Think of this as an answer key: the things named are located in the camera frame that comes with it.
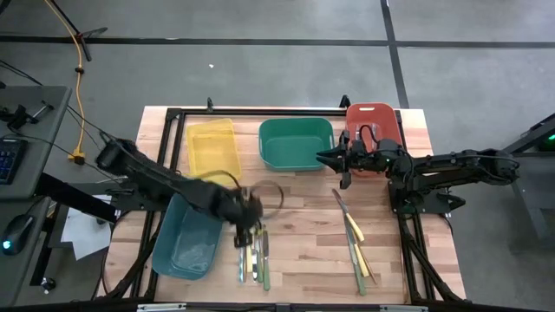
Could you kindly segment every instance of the teal bin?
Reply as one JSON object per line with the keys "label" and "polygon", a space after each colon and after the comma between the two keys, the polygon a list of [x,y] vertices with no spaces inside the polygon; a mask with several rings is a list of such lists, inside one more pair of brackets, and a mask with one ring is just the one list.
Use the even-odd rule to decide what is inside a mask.
{"label": "teal bin", "polygon": [[258,129],[260,157],[272,171],[321,169],[316,153],[333,146],[333,128],[324,118],[272,119]]}
{"label": "teal bin", "polygon": [[180,195],[173,195],[154,246],[153,269],[187,280],[201,278],[212,267],[222,225],[193,210]]}

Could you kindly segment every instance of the green bin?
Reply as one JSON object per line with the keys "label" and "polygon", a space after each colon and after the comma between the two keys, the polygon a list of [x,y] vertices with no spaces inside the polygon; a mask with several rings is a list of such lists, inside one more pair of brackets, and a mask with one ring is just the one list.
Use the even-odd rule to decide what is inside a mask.
{"label": "green bin", "polygon": [[333,146],[333,129],[324,118],[272,119],[258,129],[260,157],[272,171],[321,169],[316,153]]}

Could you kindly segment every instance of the plastic bin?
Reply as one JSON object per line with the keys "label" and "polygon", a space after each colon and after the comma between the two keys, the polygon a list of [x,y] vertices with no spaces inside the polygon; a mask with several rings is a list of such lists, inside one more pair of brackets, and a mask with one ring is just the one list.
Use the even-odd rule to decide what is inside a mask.
{"label": "plastic bin", "polygon": [[161,275],[201,278],[212,267],[222,225],[173,195],[154,245],[153,269]]}
{"label": "plastic bin", "polygon": [[[356,137],[356,134],[362,136],[362,140],[366,145],[367,152],[372,152],[375,149],[375,142],[370,137],[368,128],[360,131],[361,126],[369,125],[375,129],[376,139],[392,139],[401,145],[401,134],[397,126],[397,119],[395,111],[391,106],[385,103],[360,103],[351,105],[347,109],[345,116],[347,130],[349,130],[351,140]],[[352,170],[357,176],[361,177],[375,177],[379,175],[376,172],[359,172]]]}
{"label": "plastic bin", "polygon": [[[231,119],[188,126],[186,141],[192,177],[215,170],[224,170],[236,179],[241,179],[241,165]],[[225,186],[235,185],[233,180],[225,175],[215,175],[205,180]]]}
{"label": "plastic bin", "polygon": [[316,153],[333,146],[333,129],[324,118],[272,119],[258,129],[260,157],[273,171],[321,169]]}

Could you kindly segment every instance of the yellow cable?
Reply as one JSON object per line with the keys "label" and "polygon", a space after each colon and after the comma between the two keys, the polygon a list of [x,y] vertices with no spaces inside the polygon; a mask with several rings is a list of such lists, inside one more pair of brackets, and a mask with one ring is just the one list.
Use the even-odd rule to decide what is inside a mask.
{"label": "yellow cable", "polygon": [[[73,32],[71,31],[71,29],[69,28],[69,26],[66,24],[66,22],[63,20],[63,18],[58,14],[58,12],[54,9],[54,7],[52,6],[52,4],[49,3],[48,0],[44,0],[44,2],[49,6],[50,10],[52,10],[52,12],[56,15],[56,17],[58,17],[58,19],[60,20],[60,22],[62,22],[63,27],[66,28],[66,30],[69,32],[69,35],[71,36],[71,39],[73,40],[73,43],[75,44],[75,48],[77,49],[77,55],[79,57],[79,64],[77,65],[77,68],[79,70],[83,69],[83,65],[82,65],[82,55],[81,55],[81,49],[79,48],[79,43],[77,43],[77,40],[75,39],[75,36],[73,36]],[[81,86],[81,74],[80,72],[77,72],[77,86],[75,87],[75,97],[77,98],[77,104],[79,106],[79,110],[81,112],[81,133],[79,134],[79,142],[77,143],[77,147],[75,148],[74,153],[81,153],[81,145],[83,142],[83,134],[85,133],[85,113],[83,112],[83,105],[81,104],[81,90],[80,90],[80,86]]]}

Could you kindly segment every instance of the blue bin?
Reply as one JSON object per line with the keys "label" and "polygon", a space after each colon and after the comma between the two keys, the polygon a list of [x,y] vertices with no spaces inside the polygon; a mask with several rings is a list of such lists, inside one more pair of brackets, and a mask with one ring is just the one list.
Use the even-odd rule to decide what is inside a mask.
{"label": "blue bin", "polygon": [[222,222],[196,212],[183,197],[173,195],[153,250],[153,269],[187,280],[203,277],[212,267]]}

